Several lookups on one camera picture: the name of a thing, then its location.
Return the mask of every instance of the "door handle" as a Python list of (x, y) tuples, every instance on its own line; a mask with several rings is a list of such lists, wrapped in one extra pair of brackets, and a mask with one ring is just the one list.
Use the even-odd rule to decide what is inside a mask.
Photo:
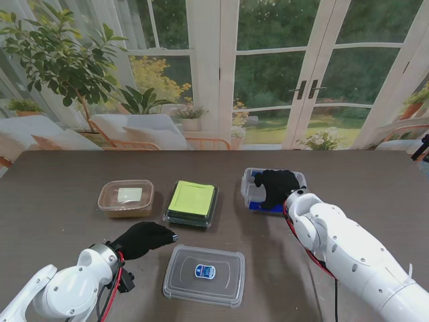
[(298, 92), (298, 96), (296, 97), (296, 99), (301, 99), (302, 95), (304, 94), (304, 89), (306, 87), (306, 83), (307, 83), (307, 81), (303, 80), (301, 82), (301, 86), (299, 89), (290, 89), (289, 92)]
[(313, 83), (311, 84), (310, 94), (308, 94), (308, 98), (312, 99), (314, 96), (314, 92), (318, 89), (326, 89), (326, 87), (316, 87), (317, 86), (318, 79), (315, 79)]

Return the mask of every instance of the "clear plastic lid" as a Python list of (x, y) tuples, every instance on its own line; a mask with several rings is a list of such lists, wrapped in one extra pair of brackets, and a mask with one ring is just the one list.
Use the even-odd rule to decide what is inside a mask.
[(149, 180), (120, 180), (101, 189), (98, 204), (104, 211), (122, 211), (147, 208), (153, 199), (154, 185)]
[[(201, 267), (210, 275), (197, 276)], [(244, 277), (245, 259), (240, 252), (178, 245), (168, 263), (162, 290), (169, 299), (236, 308), (243, 298)]]

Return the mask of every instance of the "blue label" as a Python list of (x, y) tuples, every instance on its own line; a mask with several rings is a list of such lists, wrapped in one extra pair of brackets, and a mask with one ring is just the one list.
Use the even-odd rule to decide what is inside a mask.
[(195, 277), (199, 278), (207, 278), (209, 280), (213, 279), (216, 274), (216, 269), (214, 266), (205, 266), (205, 265), (197, 265), (195, 268)]

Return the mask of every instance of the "clear plastic box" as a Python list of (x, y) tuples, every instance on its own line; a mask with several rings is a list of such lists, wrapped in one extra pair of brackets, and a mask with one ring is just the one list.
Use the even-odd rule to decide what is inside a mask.
[(109, 217), (146, 217), (153, 199), (154, 185), (149, 180), (119, 180), (101, 189), (98, 205)]
[[(198, 265), (213, 266), (213, 279), (196, 277)], [(168, 263), (162, 290), (168, 299), (236, 308), (243, 299), (244, 279), (242, 253), (178, 245)]]
[[(260, 169), (260, 168), (247, 168), (244, 171), (243, 178), (241, 179), (241, 195), (244, 197), (244, 204), (246, 208), (252, 208), (251, 203), (262, 203), (267, 196), (265, 188), (261, 185), (259, 188), (255, 186), (255, 174), (262, 173), (265, 170), (285, 170), (285, 169)], [(300, 188), (307, 187), (305, 176), (301, 172), (294, 172), (296, 179), (300, 184)]]
[(210, 210), (208, 211), (208, 215), (206, 217), (203, 217), (203, 216), (195, 216), (195, 215), (192, 215), (191, 213), (180, 213), (177, 211), (168, 210), (168, 206), (172, 202), (174, 192), (176, 191), (177, 184), (178, 182), (176, 182), (176, 184), (174, 185), (173, 192), (170, 194), (170, 197), (167, 200), (167, 204), (164, 209), (164, 214), (162, 216), (162, 219), (170, 223), (180, 223), (182, 225), (191, 225), (191, 226), (197, 226), (202, 228), (209, 228), (212, 225), (213, 216), (215, 215), (217, 197), (219, 195), (219, 188), (217, 187), (214, 188), (212, 201), (210, 204)]

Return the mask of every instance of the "table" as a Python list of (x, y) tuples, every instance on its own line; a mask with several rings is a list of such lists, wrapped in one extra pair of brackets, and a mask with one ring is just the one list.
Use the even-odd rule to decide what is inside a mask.
[[(289, 168), (310, 190), (338, 205), (375, 235), (429, 289), (429, 182), (409, 156), (394, 151), (25, 152), (0, 179), (0, 307), (46, 264), (76, 263), (81, 250), (114, 240), (138, 219), (107, 218), (97, 209), (103, 185), (144, 178), (156, 190), (148, 220), (174, 230), (180, 244), (233, 252), (246, 259), (238, 309), (166, 299), (162, 282), (175, 245), (130, 261), (135, 289), (115, 299), (108, 321), (334, 321), (333, 280), (309, 261), (282, 217), (245, 208), (244, 170)], [(211, 183), (221, 195), (207, 231), (162, 221), (177, 180)], [(340, 321), (380, 321), (339, 286)], [(43, 321), (27, 312), (29, 321)]]

